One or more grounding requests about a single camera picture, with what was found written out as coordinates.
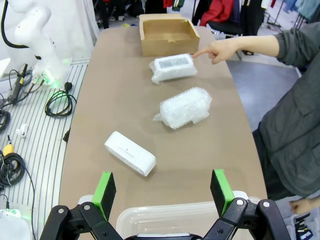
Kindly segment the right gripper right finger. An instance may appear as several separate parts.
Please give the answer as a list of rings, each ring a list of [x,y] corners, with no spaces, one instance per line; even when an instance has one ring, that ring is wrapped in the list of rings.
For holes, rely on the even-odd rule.
[[[210,190],[219,218],[203,237],[231,240],[237,230],[248,230],[254,240],[289,240],[291,237],[277,204],[262,199],[257,204],[235,197],[222,169],[214,169]]]

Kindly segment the person's right hand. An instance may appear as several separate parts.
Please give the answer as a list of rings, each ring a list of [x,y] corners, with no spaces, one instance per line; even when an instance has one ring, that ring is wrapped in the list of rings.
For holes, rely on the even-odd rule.
[[[228,38],[211,42],[208,46],[198,50],[192,55],[195,59],[201,55],[208,54],[213,65],[228,60],[239,49],[238,38]]]

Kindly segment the person's left hand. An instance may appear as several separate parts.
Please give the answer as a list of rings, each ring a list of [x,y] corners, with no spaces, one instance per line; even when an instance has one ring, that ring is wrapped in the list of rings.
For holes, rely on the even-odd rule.
[[[303,215],[311,211],[312,204],[308,198],[301,198],[289,202],[291,211],[296,215]]]

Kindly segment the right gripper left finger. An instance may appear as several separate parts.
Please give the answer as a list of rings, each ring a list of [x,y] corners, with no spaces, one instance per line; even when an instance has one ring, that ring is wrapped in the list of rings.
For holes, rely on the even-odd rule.
[[[90,233],[95,240],[121,240],[109,222],[116,191],[113,173],[104,172],[92,200],[72,209],[65,205],[51,209],[40,239],[77,240],[81,234]]]

